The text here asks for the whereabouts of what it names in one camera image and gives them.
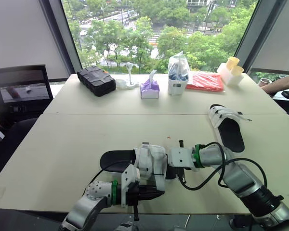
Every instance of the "tissue box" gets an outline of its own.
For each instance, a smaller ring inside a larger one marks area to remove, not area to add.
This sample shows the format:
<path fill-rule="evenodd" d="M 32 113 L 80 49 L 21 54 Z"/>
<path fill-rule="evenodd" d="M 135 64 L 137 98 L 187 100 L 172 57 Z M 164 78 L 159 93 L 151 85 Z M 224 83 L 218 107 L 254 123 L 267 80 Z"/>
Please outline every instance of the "tissue box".
<path fill-rule="evenodd" d="M 158 82 L 153 80 L 150 82 L 148 79 L 145 83 L 140 85 L 140 95 L 142 99 L 158 99 L 159 98 L 159 85 Z"/>

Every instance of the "black case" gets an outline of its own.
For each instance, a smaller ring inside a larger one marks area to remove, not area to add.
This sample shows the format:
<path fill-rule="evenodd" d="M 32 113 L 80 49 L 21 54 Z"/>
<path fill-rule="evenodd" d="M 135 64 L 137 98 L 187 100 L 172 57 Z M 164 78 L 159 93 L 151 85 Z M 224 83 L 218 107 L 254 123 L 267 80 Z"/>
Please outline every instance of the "black case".
<path fill-rule="evenodd" d="M 116 89 L 116 81 L 97 66 L 77 72 L 79 80 L 96 96 L 103 96 Z"/>

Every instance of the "red plastic bag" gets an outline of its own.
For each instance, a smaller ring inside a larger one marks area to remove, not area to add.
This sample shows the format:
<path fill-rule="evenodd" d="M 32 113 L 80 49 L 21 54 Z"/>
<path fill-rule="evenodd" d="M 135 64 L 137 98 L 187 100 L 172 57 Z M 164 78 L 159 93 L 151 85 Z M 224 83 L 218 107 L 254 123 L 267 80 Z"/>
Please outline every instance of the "red plastic bag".
<path fill-rule="evenodd" d="M 191 71 L 186 88 L 193 90 L 223 91 L 223 82 L 219 74 Z"/>

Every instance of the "black cable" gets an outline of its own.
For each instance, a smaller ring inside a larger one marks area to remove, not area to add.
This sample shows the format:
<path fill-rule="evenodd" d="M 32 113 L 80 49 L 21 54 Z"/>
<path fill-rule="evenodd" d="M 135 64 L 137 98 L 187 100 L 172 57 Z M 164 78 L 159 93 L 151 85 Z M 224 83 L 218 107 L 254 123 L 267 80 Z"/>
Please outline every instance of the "black cable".
<path fill-rule="evenodd" d="M 91 184 L 91 183 L 92 183 L 103 171 L 105 171 L 107 168 L 109 168 L 109 167 L 111 167 L 111 166 L 113 166 L 113 165 L 119 164 L 119 163 L 130 163 L 130 162 L 131 162 L 130 160 L 122 160 L 122 161 L 114 162 L 114 163 L 112 163 L 112 164 L 110 164 L 110 165 L 102 168 L 102 169 L 93 177 L 93 179 L 90 181 L 89 184 Z"/>
<path fill-rule="evenodd" d="M 224 152 L 223 152 L 223 147 L 222 147 L 221 144 L 218 143 L 218 142 L 208 143 L 208 144 L 206 145 L 206 147 L 211 146 L 211 145 L 213 145 L 213 144 L 216 144 L 216 145 L 220 148 L 221 155 L 222 155 L 222 165 L 221 165 L 221 166 L 222 166 L 222 171 L 221 171 L 221 175 L 220 175 L 217 183 L 218 183 L 219 186 L 221 186 L 221 187 L 223 187 L 223 188 L 228 188 L 227 185 L 221 184 L 221 182 L 222 182 L 222 180 L 223 180 L 223 176 L 224 176 L 224 174 L 225 174 L 225 168 L 226 168 L 226 160 L 225 160 L 225 154 L 224 154 Z"/>
<path fill-rule="evenodd" d="M 225 162 L 225 165 L 228 165 L 232 162 L 235 162 L 235 161 L 249 161 L 251 163 L 253 163 L 254 165 L 256 165 L 259 170 L 261 171 L 262 173 L 262 176 L 263 176 L 263 182 L 264 182 L 264 185 L 265 187 L 267 187 L 267 179 L 266 179 L 266 175 L 265 175 L 265 172 L 263 170 L 263 168 L 256 162 L 256 161 L 253 161 L 251 159 L 247 159 L 247 158 L 235 158 L 235 159 L 232 159 L 232 160 L 228 160 Z M 205 186 L 210 179 L 212 179 L 212 177 L 222 168 L 222 166 L 218 166 L 200 185 L 194 187 L 194 188 L 191 188 L 191 187 L 188 187 L 187 185 L 184 184 L 184 182 L 182 180 L 180 180 L 180 183 L 183 185 L 183 187 L 185 187 L 186 189 L 188 190 L 192 190 L 192 191 L 196 191 L 196 190 L 199 190 L 201 189 L 203 186 Z"/>

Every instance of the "person's arm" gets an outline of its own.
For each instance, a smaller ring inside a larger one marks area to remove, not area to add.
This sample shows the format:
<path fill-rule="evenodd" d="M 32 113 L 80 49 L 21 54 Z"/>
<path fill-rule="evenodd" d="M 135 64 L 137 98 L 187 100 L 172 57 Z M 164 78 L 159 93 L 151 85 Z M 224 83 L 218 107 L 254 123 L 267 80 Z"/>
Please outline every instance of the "person's arm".
<path fill-rule="evenodd" d="M 289 89 L 289 76 L 261 87 L 266 93 L 272 94 L 281 90 Z"/>

